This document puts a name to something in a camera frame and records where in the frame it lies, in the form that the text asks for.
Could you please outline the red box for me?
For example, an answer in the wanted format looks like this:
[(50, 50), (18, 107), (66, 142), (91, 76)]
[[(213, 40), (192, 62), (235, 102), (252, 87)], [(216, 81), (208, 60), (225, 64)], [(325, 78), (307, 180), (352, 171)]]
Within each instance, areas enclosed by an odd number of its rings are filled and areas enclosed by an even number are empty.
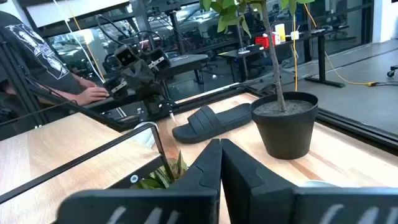
[(256, 45), (260, 45), (261, 47), (264, 47), (265, 49), (269, 48), (269, 38), (268, 38), (268, 36), (255, 37), (254, 41), (255, 41)]

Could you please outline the person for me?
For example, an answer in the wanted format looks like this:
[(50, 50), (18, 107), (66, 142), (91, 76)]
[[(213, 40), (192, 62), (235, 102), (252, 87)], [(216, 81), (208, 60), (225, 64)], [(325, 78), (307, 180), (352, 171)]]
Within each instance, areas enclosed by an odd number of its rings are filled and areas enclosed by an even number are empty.
[[(54, 91), (53, 95), (60, 95), (72, 103), (75, 95), (79, 95), (89, 87), (99, 87), (94, 82), (80, 78), (62, 63), (48, 43), (29, 26), (25, 25), (17, 17), (4, 11), (0, 11), (0, 31), (4, 35), (6, 43), (11, 44), (18, 59), (23, 61), (25, 68), (29, 70), (34, 80), (39, 81), (41, 88), (47, 86)], [(0, 64), (0, 95), (5, 93), (5, 99), (0, 107), (5, 106), (12, 111), (12, 115), (23, 116), (24, 111), (16, 92), (7, 79), (6, 71)], [(69, 110), (57, 106), (44, 111), (49, 122), (64, 118), (70, 114)], [(28, 118), (5, 125), (0, 128), (0, 141), (32, 129), (32, 123)]]

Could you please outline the leafy tree in black pot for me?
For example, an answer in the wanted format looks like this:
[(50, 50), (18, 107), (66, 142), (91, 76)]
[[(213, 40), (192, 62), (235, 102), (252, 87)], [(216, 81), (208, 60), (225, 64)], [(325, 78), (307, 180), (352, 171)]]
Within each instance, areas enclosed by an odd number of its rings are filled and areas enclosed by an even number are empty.
[(199, 0), (200, 7), (218, 13), (218, 32), (231, 25), (241, 26), (249, 34), (244, 18), (246, 6), (256, 5), (263, 16), (265, 33), (269, 41), (275, 94), (254, 101), (250, 110), (267, 153), (283, 160), (294, 160), (308, 154), (312, 141), (315, 118), (318, 114), (318, 97), (313, 94), (282, 91), (280, 68), (274, 42), (274, 31), (269, 22), (267, 0)]

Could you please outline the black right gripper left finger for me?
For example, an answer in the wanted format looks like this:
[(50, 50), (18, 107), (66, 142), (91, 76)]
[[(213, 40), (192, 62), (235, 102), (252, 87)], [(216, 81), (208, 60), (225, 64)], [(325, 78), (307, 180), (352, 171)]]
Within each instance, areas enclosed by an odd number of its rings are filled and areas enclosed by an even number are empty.
[(167, 189), (84, 190), (66, 198), (58, 224), (218, 224), (222, 145), (213, 139)]

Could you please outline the small potted succulent plant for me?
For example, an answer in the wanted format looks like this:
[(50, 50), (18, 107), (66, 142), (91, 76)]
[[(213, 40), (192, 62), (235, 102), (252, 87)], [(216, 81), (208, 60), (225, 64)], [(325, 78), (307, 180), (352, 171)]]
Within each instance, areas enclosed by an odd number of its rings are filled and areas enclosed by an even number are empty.
[[(167, 159), (167, 161), (171, 168), (174, 180), (179, 179), (188, 169), (181, 152), (179, 152), (177, 159), (170, 158)], [(162, 166), (150, 173), (147, 177), (132, 185), (131, 189), (167, 189), (171, 184), (172, 180), (167, 175), (165, 167)]]

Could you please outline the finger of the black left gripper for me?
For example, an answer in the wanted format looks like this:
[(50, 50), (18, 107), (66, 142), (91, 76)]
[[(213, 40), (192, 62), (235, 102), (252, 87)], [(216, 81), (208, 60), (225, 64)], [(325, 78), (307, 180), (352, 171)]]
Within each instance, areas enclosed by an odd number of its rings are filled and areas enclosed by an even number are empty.
[(168, 56), (161, 48), (157, 48), (147, 54), (132, 53), (134, 63), (132, 65), (131, 88), (138, 90), (158, 83), (160, 72), (170, 68)]
[(123, 100), (131, 89), (135, 93), (143, 91), (146, 86), (146, 63), (138, 61), (104, 82), (104, 87), (115, 100)]

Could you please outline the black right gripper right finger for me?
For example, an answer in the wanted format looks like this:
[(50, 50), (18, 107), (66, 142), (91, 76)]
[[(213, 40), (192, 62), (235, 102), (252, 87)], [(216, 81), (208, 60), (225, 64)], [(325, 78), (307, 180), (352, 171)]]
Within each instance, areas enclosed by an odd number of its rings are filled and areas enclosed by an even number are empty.
[(229, 139), (221, 180), (235, 224), (398, 224), (398, 189), (299, 187)]

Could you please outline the yellow container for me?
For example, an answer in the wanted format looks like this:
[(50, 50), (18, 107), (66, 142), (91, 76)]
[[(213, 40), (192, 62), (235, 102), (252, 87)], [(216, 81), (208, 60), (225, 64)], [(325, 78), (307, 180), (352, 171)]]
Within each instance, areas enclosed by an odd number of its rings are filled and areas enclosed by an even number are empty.
[(285, 42), (285, 24), (275, 25), (275, 31), (278, 33), (281, 42)]

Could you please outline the person's hand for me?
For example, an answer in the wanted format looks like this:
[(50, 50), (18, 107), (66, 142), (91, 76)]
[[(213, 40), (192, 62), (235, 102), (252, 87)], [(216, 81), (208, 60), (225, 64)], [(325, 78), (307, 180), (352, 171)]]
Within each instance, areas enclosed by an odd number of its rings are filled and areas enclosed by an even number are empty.
[(74, 100), (80, 106), (85, 106), (90, 103), (105, 100), (109, 97), (109, 93), (105, 88), (89, 87), (79, 95), (75, 95)]

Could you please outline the black standing desk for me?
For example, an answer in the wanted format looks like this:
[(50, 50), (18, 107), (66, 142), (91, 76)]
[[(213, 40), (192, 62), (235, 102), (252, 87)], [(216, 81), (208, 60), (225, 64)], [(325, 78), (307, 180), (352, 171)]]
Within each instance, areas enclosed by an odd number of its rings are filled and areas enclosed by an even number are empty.
[[(318, 39), (318, 70), (319, 70), (319, 74), (318, 74), (318, 78), (312, 78), (312, 77), (306, 77), (305, 80), (309, 81), (309, 82), (314, 82), (314, 83), (321, 83), (324, 85), (329, 85), (329, 86), (335, 86), (338, 88), (343, 88), (345, 85), (342, 83), (338, 83), (338, 82), (333, 82), (333, 81), (329, 81), (326, 79), (326, 62), (325, 62), (325, 36), (327, 34), (332, 34), (332, 33), (336, 33), (338, 31), (341, 31), (343, 29), (348, 28), (349, 26), (345, 25), (345, 26), (335, 26), (332, 27), (332, 29), (326, 30), (326, 29), (318, 29), (318, 30), (311, 30), (311, 31), (304, 31), (304, 32), (299, 32), (298, 33), (298, 40), (297, 42), (303, 42), (306, 40), (310, 40), (310, 39), (314, 39), (317, 38)], [(232, 62), (235, 60), (238, 60), (240, 58), (246, 58), (252, 55), (256, 55), (259, 53), (265, 53), (269, 51), (269, 47), (264, 47), (262, 44), (260, 45), (254, 45), (254, 49), (252, 49), (252, 47), (249, 47), (245, 50), (239, 51), (239, 50), (230, 50), (227, 52), (223, 52), (218, 54), (219, 56), (225, 58), (228, 62), (228, 64), (231, 67), (231, 71), (232, 73), (234, 73), (233, 71), (233, 64)]]

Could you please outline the black office table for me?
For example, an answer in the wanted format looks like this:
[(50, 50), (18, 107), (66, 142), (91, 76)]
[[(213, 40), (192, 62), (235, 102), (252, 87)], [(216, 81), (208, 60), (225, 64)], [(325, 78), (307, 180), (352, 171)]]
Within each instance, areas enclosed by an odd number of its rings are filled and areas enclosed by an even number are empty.
[(202, 70), (202, 63), (207, 60), (206, 54), (186, 54), (171, 58), (171, 66), (166, 71), (165, 76), (174, 77), (181, 73), (194, 71), (196, 82), (201, 85), (203, 81), (199, 76), (199, 71)]

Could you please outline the black slide sandal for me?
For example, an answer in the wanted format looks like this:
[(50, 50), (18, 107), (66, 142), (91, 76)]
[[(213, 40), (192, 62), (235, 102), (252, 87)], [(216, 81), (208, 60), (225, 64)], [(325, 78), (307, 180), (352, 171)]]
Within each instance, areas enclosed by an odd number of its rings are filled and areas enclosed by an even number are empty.
[(249, 103), (243, 103), (215, 113), (209, 106), (202, 106), (187, 118), (187, 124), (173, 128), (173, 137), (181, 143), (195, 144), (239, 128), (252, 120), (249, 107)]

